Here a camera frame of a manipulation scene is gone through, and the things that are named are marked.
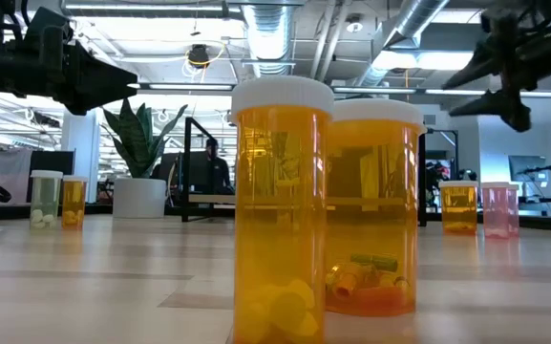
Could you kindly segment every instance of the white pill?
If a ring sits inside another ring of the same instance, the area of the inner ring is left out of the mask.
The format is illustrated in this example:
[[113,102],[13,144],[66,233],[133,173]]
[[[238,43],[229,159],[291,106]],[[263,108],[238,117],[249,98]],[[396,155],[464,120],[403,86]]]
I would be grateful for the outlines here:
[[31,222],[38,223],[44,218],[44,213],[40,209],[36,209],[31,213]]

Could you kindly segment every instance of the computer monitor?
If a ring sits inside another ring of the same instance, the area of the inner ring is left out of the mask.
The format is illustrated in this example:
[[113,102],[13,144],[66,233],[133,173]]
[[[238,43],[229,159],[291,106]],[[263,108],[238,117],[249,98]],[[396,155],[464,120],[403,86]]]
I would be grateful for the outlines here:
[[546,158],[538,156],[509,156],[508,163],[511,170],[512,182],[540,182],[549,181],[549,172],[524,173],[528,169],[546,166]]

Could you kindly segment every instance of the green leaf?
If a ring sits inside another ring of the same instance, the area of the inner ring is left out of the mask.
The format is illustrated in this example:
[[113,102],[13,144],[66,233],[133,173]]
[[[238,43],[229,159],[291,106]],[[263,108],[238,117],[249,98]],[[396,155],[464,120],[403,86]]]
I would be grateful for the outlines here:
[[112,130],[114,130],[116,134],[119,134],[120,118],[117,115],[114,115],[105,109],[103,109],[103,114],[105,115],[105,120],[107,120],[107,123],[110,125],[110,128],[112,128]]
[[150,152],[148,150],[148,142],[143,134],[141,122],[135,116],[133,110],[131,110],[127,99],[124,99],[122,103],[119,129],[120,141],[137,163],[137,168],[142,169],[149,166]]
[[139,118],[139,122],[141,123],[141,128],[143,129],[143,136],[145,137],[145,140],[149,145],[152,137],[152,135],[150,134],[150,132],[152,131],[152,121],[149,119],[152,116],[152,110],[150,110],[150,116],[146,116],[146,110],[147,109],[145,108],[145,104],[141,104],[141,106],[139,106],[138,108],[137,116]]
[[114,141],[114,147],[116,148],[117,152],[126,161],[126,165],[129,167],[129,172],[131,172],[131,176],[133,178],[140,178],[142,170],[138,168],[138,163],[129,154],[122,142],[114,137],[112,137],[112,140]]
[[146,108],[143,113],[144,113],[144,116],[145,116],[146,121],[148,123],[148,126],[147,126],[148,130],[146,131],[145,127],[144,127],[143,133],[145,134],[145,139],[148,142],[148,146],[150,146],[150,144],[152,144],[152,136],[154,135],[154,133],[153,133],[154,123],[152,121],[152,119],[153,119],[152,118],[152,108]]
[[159,137],[156,139],[156,140],[153,140],[152,141],[152,144],[150,144],[150,153],[158,153],[157,149],[158,147],[163,144],[163,141],[164,141],[164,136],[169,134],[169,132],[171,130],[173,130],[173,128],[176,127],[176,124],[178,123],[178,119],[180,119],[182,116],[183,116],[183,112],[186,111],[186,108],[188,107],[188,104],[182,106],[180,108],[180,110],[178,111],[178,115],[173,118],[173,120],[171,120],[170,122],[168,122],[167,124],[165,124],[164,127],[162,127],[162,131],[160,132],[160,135]]

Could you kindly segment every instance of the desk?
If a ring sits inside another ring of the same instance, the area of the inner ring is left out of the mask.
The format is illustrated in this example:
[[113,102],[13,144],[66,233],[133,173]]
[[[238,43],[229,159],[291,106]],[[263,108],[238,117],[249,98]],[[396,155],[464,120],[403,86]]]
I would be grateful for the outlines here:
[[[327,344],[551,344],[551,231],[520,235],[444,237],[429,223],[417,312],[328,313]],[[234,258],[229,219],[91,215],[81,232],[0,221],[0,344],[223,344]]]

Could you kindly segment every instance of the white planter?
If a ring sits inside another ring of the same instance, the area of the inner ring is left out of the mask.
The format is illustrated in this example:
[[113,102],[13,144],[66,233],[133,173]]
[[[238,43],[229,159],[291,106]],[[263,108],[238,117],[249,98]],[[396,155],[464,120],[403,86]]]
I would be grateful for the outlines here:
[[114,217],[154,219],[164,216],[166,183],[162,180],[120,178],[114,181]]

